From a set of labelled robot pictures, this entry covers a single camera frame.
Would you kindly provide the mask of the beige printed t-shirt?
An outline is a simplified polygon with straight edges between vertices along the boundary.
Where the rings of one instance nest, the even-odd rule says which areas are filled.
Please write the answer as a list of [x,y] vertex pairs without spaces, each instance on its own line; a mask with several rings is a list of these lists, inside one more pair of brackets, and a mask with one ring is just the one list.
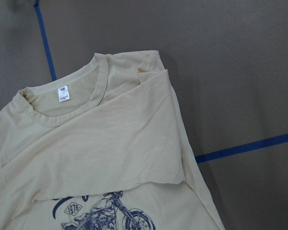
[[0,111],[0,230],[222,230],[159,52],[95,54]]

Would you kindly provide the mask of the brown paper table cover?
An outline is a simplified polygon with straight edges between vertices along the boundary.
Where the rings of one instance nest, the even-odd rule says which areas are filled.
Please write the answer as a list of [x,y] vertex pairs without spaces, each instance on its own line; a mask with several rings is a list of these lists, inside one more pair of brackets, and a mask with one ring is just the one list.
[[223,230],[288,230],[288,0],[0,0],[0,111],[155,50]]

